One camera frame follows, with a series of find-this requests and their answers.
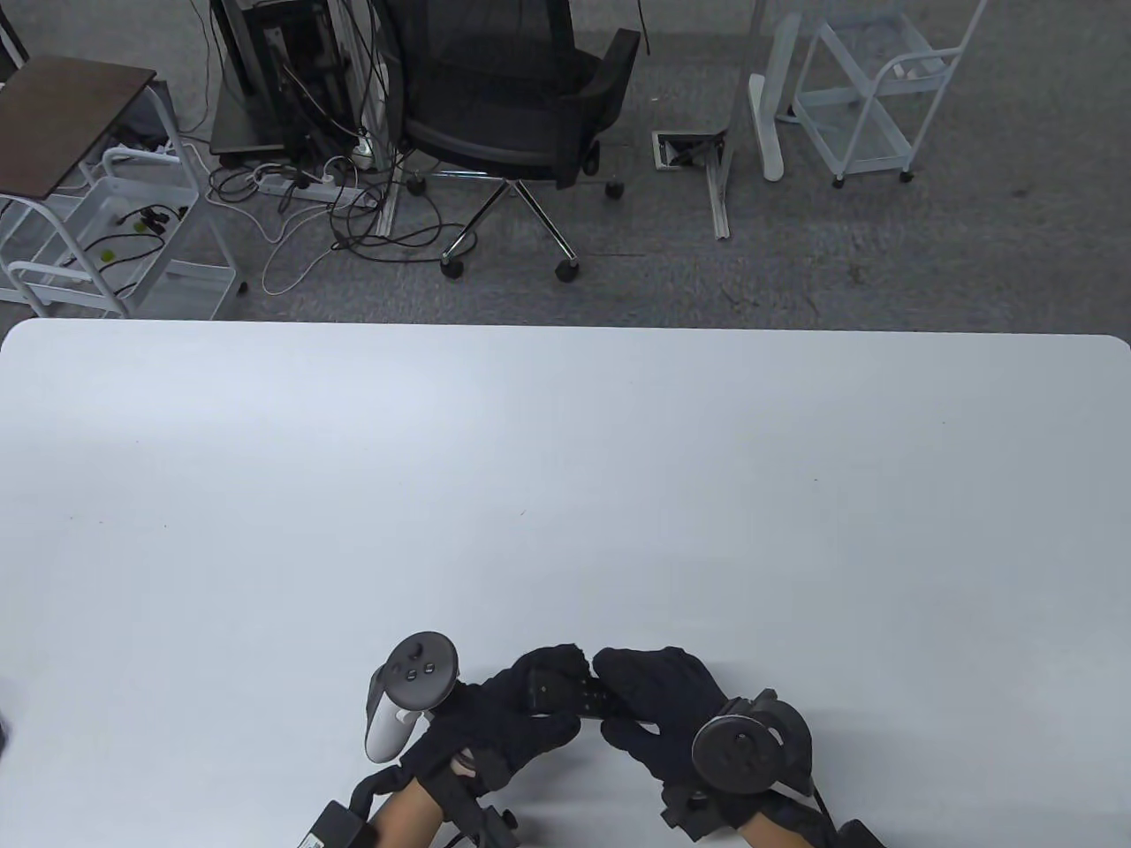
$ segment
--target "white table leg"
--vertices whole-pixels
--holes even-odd
[[[774,33],[774,49],[770,51],[765,76],[750,75],[750,115],[754,122],[758,149],[762,155],[762,175],[769,182],[777,182],[785,176],[785,162],[782,158],[782,145],[778,141],[774,118],[782,103],[782,92],[785,88],[786,75],[789,72],[789,60],[793,59],[800,28],[801,15],[798,12],[786,15]]]

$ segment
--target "mesh chair back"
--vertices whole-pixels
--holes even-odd
[[[537,83],[566,93],[573,78],[569,0],[374,0],[392,29],[404,84],[412,94],[428,80]]]

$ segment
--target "remote control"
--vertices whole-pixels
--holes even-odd
[[[596,677],[578,681],[558,672],[530,672],[527,707],[532,713],[576,712],[581,718],[628,718],[632,710]]]

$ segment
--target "hand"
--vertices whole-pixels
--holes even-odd
[[[692,787],[710,796],[723,820],[741,828],[763,806],[770,793],[729,795],[708,787],[691,762],[691,743],[727,698],[698,657],[680,648],[633,651],[605,648],[593,669],[629,708],[658,733],[636,721],[607,719],[601,734],[615,749],[642,763],[663,784]]]
[[[510,779],[530,760],[570,742],[581,729],[573,713],[560,712],[534,718],[526,711],[530,672],[549,669],[584,680],[589,674],[585,654],[576,644],[539,648],[483,684],[457,684],[437,708],[429,729],[400,758],[402,768],[415,777],[426,776],[465,750],[490,752],[506,762]],[[470,781],[476,796],[501,788],[476,777]]]

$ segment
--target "white table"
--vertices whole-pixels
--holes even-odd
[[[5,848],[292,848],[405,634],[675,643],[890,846],[1124,846],[1131,355],[1081,337],[25,322]],[[690,845],[587,726],[528,846]]]

